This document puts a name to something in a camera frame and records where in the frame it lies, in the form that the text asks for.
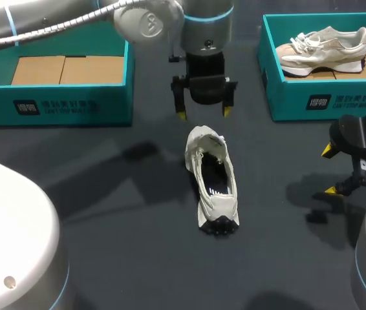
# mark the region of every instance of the black logo label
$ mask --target black logo label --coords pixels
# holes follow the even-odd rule
[[[40,115],[35,100],[14,100],[14,105],[20,115]]]
[[[311,95],[307,103],[307,110],[325,110],[330,100],[331,95]]]

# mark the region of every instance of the gray cylindrical housing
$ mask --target gray cylindrical housing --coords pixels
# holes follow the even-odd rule
[[[185,0],[183,9],[180,45],[186,53],[216,54],[230,41],[233,0]]]
[[[37,283],[19,300],[3,310],[73,310],[75,292],[62,237],[54,258]]]

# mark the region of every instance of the sneaker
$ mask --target sneaker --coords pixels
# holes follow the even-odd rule
[[[327,27],[319,32],[299,34],[291,43],[276,48],[281,68],[288,76],[305,77],[314,69],[359,73],[364,69],[366,28],[339,32]]]
[[[239,226],[237,189],[224,138],[207,126],[195,127],[184,159],[199,187],[199,227],[210,234],[233,233]]]

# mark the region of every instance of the cable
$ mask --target cable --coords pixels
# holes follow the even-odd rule
[[[2,38],[0,38],[0,46],[9,45],[12,43],[17,43],[17,42],[23,42],[23,41],[27,41],[27,40],[33,40],[33,39],[37,39],[37,38],[40,38],[43,36],[47,36],[49,34],[67,30],[67,29],[73,28],[75,26],[80,26],[82,24],[94,21],[95,19],[100,18],[104,15],[107,15],[108,13],[111,13],[115,10],[118,10],[119,8],[124,8],[129,5],[135,5],[135,4],[144,3],[144,2],[164,2],[164,1],[165,0],[120,0],[119,2],[105,6],[98,10],[95,10],[91,13],[82,15],[75,19],[71,19],[70,21],[66,21],[64,23],[56,24],[54,26],[42,28],[39,30],[31,31],[31,32],[25,32],[24,34],[18,34],[16,36],[2,37]]]

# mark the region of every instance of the teal box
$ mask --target teal box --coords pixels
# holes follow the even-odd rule
[[[123,56],[123,82],[11,85],[24,56]],[[133,50],[105,21],[0,50],[0,126],[131,125],[133,83]]]
[[[274,121],[338,119],[366,115],[366,79],[287,81],[275,49],[291,37],[332,26],[338,31],[366,27],[366,13],[264,15],[258,61]],[[309,110],[315,99],[323,106]]]

